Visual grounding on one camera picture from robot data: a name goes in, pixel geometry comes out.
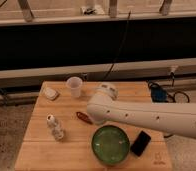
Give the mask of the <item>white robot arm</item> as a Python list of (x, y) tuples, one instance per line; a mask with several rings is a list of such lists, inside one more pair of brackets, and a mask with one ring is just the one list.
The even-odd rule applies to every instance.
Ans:
[(118, 101), (118, 89), (103, 82), (87, 103), (95, 124), (107, 121), (196, 139), (196, 103), (147, 103)]

